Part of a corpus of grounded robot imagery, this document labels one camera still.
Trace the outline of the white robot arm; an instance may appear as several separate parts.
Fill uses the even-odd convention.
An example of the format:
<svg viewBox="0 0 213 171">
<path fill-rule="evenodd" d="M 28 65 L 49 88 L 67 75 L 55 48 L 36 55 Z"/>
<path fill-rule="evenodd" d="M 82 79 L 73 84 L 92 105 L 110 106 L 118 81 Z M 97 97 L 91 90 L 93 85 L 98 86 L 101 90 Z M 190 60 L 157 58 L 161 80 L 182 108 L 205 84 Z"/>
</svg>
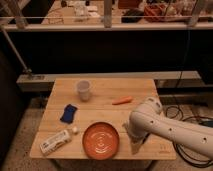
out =
<svg viewBox="0 0 213 171">
<path fill-rule="evenodd" d="M 148 97 L 132 110 L 129 116 L 130 133 L 142 138 L 152 133 L 181 144 L 213 160 L 213 128 L 161 116 L 162 104 L 156 97 Z"/>
</svg>

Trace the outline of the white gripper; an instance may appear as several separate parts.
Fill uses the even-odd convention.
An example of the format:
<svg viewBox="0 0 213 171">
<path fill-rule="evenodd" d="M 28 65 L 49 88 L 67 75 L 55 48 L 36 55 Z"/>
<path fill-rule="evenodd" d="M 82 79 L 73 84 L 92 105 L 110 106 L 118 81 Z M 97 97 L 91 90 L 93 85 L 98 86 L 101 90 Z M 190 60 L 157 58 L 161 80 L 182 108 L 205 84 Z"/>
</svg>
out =
<svg viewBox="0 0 213 171">
<path fill-rule="evenodd" d="M 143 144 L 143 140 L 139 139 L 139 140 L 131 140 L 130 141 L 130 146 L 131 146 L 131 153 L 133 155 L 137 154 L 141 148 Z"/>
</svg>

